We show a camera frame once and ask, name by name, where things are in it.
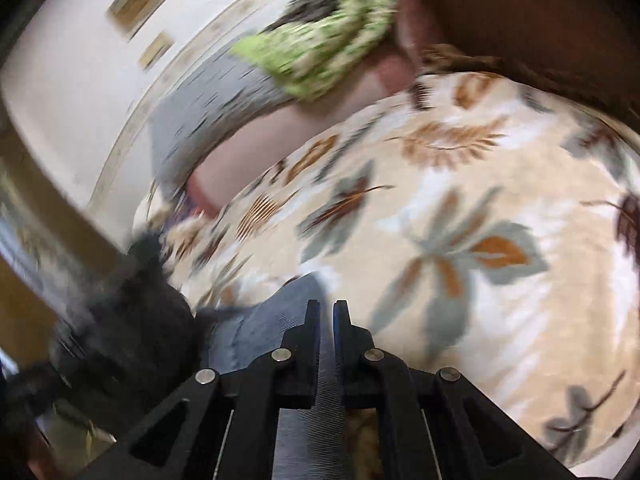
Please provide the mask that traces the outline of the blue denim jeans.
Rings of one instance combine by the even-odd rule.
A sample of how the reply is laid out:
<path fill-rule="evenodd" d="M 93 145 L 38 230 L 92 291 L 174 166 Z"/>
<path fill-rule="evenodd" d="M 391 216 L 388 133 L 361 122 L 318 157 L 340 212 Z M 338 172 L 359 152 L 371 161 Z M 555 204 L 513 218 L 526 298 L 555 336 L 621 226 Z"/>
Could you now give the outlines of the blue denim jeans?
<path fill-rule="evenodd" d="M 276 479 L 351 479 L 346 448 L 346 413 L 335 370 L 331 307 L 312 274 L 285 284 L 254 306 L 207 307 L 201 366 L 221 374 L 242 370 L 280 346 L 286 330 L 303 324 L 307 302 L 320 304 L 318 396 L 308 411 L 280 411 L 273 477 Z"/>

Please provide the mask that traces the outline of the black cloth on sofa edge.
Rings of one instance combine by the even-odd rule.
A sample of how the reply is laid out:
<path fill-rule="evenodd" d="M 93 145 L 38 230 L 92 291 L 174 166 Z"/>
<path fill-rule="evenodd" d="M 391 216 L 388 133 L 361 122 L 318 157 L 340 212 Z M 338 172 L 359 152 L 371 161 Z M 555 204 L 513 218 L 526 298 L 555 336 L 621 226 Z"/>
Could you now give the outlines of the black cloth on sofa edge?
<path fill-rule="evenodd" d="M 55 325 L 47 359 L 6 378 L 2 401 L 42 412 L 58 399 L 81 410 L 149 411 L 198 358 L 195 318 L 168 284 L 160 234 L 131 243 L 124 261 Z"/>

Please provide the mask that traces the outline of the leaf-patterned cream blanket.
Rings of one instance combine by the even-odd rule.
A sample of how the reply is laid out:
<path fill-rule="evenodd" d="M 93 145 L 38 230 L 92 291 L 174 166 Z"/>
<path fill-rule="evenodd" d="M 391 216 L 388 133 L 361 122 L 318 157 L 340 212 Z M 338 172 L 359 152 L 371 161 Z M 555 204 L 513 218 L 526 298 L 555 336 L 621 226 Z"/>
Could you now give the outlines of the leaf-patterned cream blanket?
<path fill-rule="evenodd" d="M 312 274 L 421 370 L 453 366 L 567 466 L 639 400 L 639 140 L 484 73 L 421 77 L 240 188 L 214 218 L 153 188 L 192 308 Z"/>

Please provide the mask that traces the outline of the grey quilted pillow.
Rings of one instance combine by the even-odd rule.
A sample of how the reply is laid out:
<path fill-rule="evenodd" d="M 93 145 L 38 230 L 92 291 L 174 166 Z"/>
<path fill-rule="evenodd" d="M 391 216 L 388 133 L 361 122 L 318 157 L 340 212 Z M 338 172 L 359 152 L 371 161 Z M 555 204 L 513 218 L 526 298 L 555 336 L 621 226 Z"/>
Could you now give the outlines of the grey quilted pillow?
<path fill-rule="evenodd" d="M 211 150 L 293 99 L 231 47 L 225 44 L 206 58 L 150 116 L 153 180 L 168 200 Z"/>

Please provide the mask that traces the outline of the green patterned quilt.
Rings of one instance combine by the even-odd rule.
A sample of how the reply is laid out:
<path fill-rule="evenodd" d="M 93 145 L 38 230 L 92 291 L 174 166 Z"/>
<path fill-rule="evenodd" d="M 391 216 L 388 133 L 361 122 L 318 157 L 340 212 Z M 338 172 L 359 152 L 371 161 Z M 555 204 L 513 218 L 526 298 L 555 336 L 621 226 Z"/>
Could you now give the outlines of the green patterned quilt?
<path fill-rule="evenodd" d="M 314 22 L 283 24 L 245 36 L 231 48 L 294 98 L 312 101 L 331 90 L 393 27 L 398 0 L 338 0 Z"/>

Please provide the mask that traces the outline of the brown sofa backrest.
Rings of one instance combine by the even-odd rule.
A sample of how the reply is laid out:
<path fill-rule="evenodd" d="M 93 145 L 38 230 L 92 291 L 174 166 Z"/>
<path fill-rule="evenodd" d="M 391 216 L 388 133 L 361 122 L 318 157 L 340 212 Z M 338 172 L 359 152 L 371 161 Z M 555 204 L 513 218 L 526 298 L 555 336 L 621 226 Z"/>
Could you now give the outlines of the brown sofa backrest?
<path fill-rule="evenodd" d="M 420 52 L 448 44 L 639 127 L 639 0 L 401 0 Z"/>

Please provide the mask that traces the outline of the dark green garment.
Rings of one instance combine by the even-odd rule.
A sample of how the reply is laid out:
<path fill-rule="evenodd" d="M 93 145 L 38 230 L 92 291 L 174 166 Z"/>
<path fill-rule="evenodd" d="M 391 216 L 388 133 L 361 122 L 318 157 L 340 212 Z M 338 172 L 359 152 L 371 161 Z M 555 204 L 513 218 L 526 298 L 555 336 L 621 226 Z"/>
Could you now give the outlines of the dark green garment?
<path fill-rule="evenodd" d="M 283 25 L 290 23 L 318 22 L 335 12 L 340 6 L 341 0 L 292 0 L 288 3 L 283 13 L 271 24 L 265 27 L 263 32 L 271 32 Z"/>

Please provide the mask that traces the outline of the beige wall switches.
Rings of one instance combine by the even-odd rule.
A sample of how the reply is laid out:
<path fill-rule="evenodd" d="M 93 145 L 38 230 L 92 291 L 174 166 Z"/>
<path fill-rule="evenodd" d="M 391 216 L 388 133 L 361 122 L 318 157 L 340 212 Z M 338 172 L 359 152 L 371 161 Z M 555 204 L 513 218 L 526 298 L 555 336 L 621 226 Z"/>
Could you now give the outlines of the beige wall switches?
<path fill-rule="evenodd" d="M 138 64 L 147 72 L 174 44 L 172 37 L 160 32 L 142 52 Z"/>

